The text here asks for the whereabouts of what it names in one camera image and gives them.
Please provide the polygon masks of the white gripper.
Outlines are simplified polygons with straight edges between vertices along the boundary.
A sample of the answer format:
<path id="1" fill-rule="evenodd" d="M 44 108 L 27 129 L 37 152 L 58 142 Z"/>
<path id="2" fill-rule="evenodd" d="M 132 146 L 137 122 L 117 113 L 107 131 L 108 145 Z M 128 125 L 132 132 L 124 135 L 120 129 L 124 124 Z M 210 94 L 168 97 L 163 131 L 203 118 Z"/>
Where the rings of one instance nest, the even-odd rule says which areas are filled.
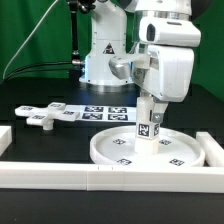
<path id="1" fill-rule="evenodd" d="M 188 92 L 194 52 L 189 48 L 149 45 L 147 56 L 133 63 L 132 79 L 156 97 L 151 121 L 162 123 L 168 107 L 166 101 L 181 102 Z"/>

